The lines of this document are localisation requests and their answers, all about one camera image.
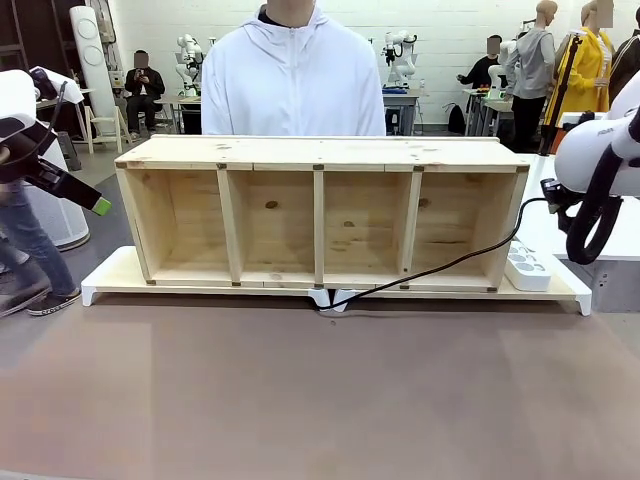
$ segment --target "black pants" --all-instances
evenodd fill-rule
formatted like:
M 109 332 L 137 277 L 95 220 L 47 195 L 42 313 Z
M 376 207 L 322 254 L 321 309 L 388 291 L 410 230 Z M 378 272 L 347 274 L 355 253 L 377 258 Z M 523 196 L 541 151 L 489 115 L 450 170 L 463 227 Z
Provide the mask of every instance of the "black pants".
M 513 97 L 513 117 L 516 135 L 513 141 L 513 151 L 516 153 L 529 153 L 531 139 L 538 130 L 540 116 L 546 97 L 524 99 Z
M 130 97 L 127 101 L 127 123 L 129 124 L 129 131 L 140 133 L 140 122 L 138 121 L 138 113 L 140 112 L 144 112 L 147 130 L 155 130 L 156 108 L 157 105 L 153 103 L 153 98 L 149 95 Z

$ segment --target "table leg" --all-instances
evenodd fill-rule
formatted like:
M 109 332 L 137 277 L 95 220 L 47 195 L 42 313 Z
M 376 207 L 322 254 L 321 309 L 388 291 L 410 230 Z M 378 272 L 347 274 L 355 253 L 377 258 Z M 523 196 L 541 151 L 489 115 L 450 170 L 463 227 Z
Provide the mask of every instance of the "table leg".
M 82 112 L 80 111 L 80 104 L 76 103 L 76 115 L 78 116 L 78 123 L 80 124 L 80 131 L 82 132 L 82 139 L 85 142 L 89 142 L 89 137 L 87 137 L 87 129 L 84 126 L 84 118 L 82 118 Z
M 173 122 L 173 131 L 176 132 L 176 135 L 180 133 L 178 128 L 178 123 L 176 122 L 176 110 L 173 108 L 173 103 L 169 104 L 169 110 L 171 111 L 171 121 Z

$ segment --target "shelf compartment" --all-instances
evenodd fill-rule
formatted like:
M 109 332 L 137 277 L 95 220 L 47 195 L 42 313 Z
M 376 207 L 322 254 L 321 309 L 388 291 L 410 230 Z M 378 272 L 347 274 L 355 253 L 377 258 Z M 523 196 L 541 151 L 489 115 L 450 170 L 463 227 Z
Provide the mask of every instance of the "shelf compartment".
M 149 283 L 231 286 L 215 171 L 118 170 Z
M 220 171 L 234 284 L 312 288 L 312 172 Z
M 400 278 L 405 186 L 411 177 L 410 173 L 324 173 L 327 288 L 372 288 Z
M 447 264 L 506 236 L 517 174 L 424 173 L 418 199 L 411 274 Z M 418 291 L 487 292 L 504 250 L 469 259 L 410 282 Z

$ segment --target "white power strip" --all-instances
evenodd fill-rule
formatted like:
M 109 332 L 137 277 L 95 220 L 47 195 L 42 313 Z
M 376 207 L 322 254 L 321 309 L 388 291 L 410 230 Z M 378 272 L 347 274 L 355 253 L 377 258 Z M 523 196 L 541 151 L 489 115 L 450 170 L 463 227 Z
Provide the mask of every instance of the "white power strip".
M 551 283 L 551 272 L 536 253 L 517 241 L 511 242 L 505 274 L 523 292 L 546 292 Z

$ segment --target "black cable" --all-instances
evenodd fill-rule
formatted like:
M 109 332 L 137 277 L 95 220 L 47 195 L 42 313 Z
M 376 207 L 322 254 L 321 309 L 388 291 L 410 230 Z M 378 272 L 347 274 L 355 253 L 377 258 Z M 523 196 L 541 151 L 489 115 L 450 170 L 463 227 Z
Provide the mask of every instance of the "black cable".
M 40 140 L 38 142 L 38 144 L 33 148 L 33 150 L 31 150 L 29 153 L 23 155 L 22 157 L 18 158 L 17 160 L 11 160 L 9 162 L 7 162 L 5 164 L 5 166 L 14 164 L 14 163 L 19 163 L 22 162 L 23 160 L 26 160 L 27 158 L 31 157 L 34 153 L 37 153 L 38 150 L 40 150 L 40 147 L 49 139 L 49 135 L 51 134 L 51 132 L 53 131 L 53 127 L 56 124 L 56 121 L 58 120 L 58 115 L 60 114 L 60 110 L 62 109 L 62 104 L 64 103 L 63 101 L 63 97 L 64 97 L 64 91 L 67 89 L 67 82 L 64 82 L 62 84 L 62 86 L 60 87 L 60 93 L 58 93 L 58 101 L 56 102 L 56 107 L 53 111 L 53 116 L 51 117 L 51 122 L 49 122 L 49 128 L 47 129 L 47 133 L 45 133 L 45 135 L 42 137 L 42 140 Z
M 478 257 L 480 255 L 484 255 L 485 253 L 493 252 L 494 250 L 497 250 L 497 249 L 505 246 L 507 243 L 509 243 L 511 240 L 513 240 L 513 238 L 516 236 L 516 234 L 518 233 L 518 230 L 520 230 L 520 225 L 522 224 L 522 214 L 524 213 L 524 209 L 527 207 L 527 205 L 529 205 L 531 203 L 534 203 L 534 202 L 546 202 L 546 201 L 547 200 L 545 198 L 538 197 L 538 198 L 531 198 L 531 199 L 527 200 L 526 202 L 524 202 L 520 206 L 520 211 L 518 212 L 518 220 L 516 221 L 515 228 L 509 234 L 509 236 L 507 238 L 505 238 L 504 240 L 502 240 L 500 243 L 496 243 L 495 245 L 493 245 L 491 247 L 487 247 L 487 248 L 484 248 L 482 250 L 478 250 L 476 252 L 468 253 L 468 254 L 458 258 L 457 260 L 449 262 L 446 265 L 442 265 L 441 267 L 434 268 L 432 270 L 427 270 L 426 272 L 417 273 L 417 274 L 412 275 L 410 277 L 401 278 L 400 280 L 396 280 L 395 282 L 387 283 L 386 285 L 382 285 L 380 287 L 372 288 L 371 290 L 367 290 L 366 292 L 360 292 L 357 295 L 354 295 L 353 297 L 348 298 L 347 300 L 343 300 L 342 302 L 334 303 L 332 305 L 329 305 L 328 307 L 317 307 L 316 309 L 318 311 L 320 311 L 320 312 L 325 312 L 327 310 L 333 310 L 334 308 L 341 307 L 342 305 L 346 305 L 349 302 L 353 302 L 354 300 L 357 300 L 359 298 L 366 297 L 367 295 L 372 295 L 374 293 L 381 292 L 382 290 L 387 290 L 389 288 L 395 287 L 396 285 L 400 285 L 402 283 L 410 282 L 411 280 L 416 280 L 418 278 L 422 278 L 422 277 L 426 277 L 426 276 L 433 275 L 433 274 L 436 274 L 436 273 L 440 273 L 440 272 L 442 272 L 444 270 L 448 270 L 451 267 L 455 267 L 456 265 L 458 265 L 458 264 L 460 264 L 462 262 L 465 262 L 465 261 L 469 260 L 470 258 Z

